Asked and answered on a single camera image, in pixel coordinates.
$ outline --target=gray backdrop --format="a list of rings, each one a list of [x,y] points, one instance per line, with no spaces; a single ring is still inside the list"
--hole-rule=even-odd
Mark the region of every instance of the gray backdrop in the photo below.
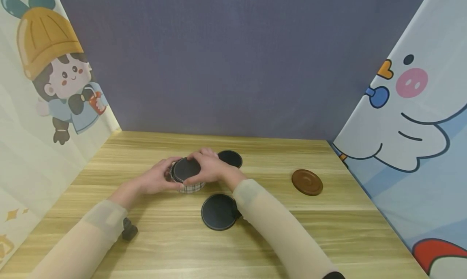
[[[122,129],[334,138],[422,0],[61,0]]]

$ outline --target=beige sleeve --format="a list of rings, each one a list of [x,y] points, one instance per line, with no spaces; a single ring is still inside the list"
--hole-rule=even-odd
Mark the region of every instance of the beige sleeve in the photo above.
[[[30,279],[89,279],[123,231],[127,211],[104,200],[94,206],[46,255]]]
[[[233,198],[243,217],[271,245],[291,279],[322,279],[337,271],[298,220],[257,182],[242,181]]]

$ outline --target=hand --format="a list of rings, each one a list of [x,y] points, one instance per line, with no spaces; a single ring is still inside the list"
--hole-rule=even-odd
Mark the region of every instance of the hand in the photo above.
[[[142,194],[156,194],[168,190],[182,190],[184,188],[182,183],[166,180],[170,166],[179,159],[181,159],[181,157],[163,159],[147,172],[135,178],[132,182],[138,185],[139,191]]]
[[[99,111],[102,112],[102,111],[105,109],[105,105],[104,105],[104,103],[102,102],[102,99],[101,99],[101,98],[97,98],[96,104],[97,104],[97,108],[99,109]]]
[[[61,145],[63,145],[68,140],[70,140],[70,134],[68,133],[68,130],[55,130],[54,143],[59,142]]]
[[[39,116],[48,116],[50,114],[49,111],[49,103],[44,101],[42,98],[38,98],[36,103],[36,112]]]
[[[213,152],[211,148],[201,148],[199,151],[191,153],[187,159],[196,159],[201,166],[201,171],[196,176],[187,178],[184,181],[185,185],[223,181],[231,191],[234,191],[241,181],[246,180],[246,176],[240,169],[220,160],[217,153]]]

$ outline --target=yellow star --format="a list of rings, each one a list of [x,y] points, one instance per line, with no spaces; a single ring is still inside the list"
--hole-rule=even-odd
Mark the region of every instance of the yellow star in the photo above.
[[[5,220],[5,221],[12,220],[12,219],[16,219],[16,214],[18,214],[18,210],[19,210],[19,209],[9,211],[9,212],[8,212],[8,215],[6,216],[6,220]]]

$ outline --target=wooden table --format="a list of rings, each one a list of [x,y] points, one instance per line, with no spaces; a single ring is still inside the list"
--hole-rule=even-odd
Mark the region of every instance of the wooden table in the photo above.
[[[117,186],[168,156],[202,146],[232,149],[242,170],[280,200],[348,278],[426,279],[409,251],[325,141],[115,132],[0,272],[25,278],[93,205]],[[322,179],[323,193],[306,196],[291,183],[296,169]],[[119,240],[93,278],[286,278],[270,246],[246,221],[213,231],[200,209],[212,183],[194,194],[146,197],[129,218],[139,228],[131,242]]]

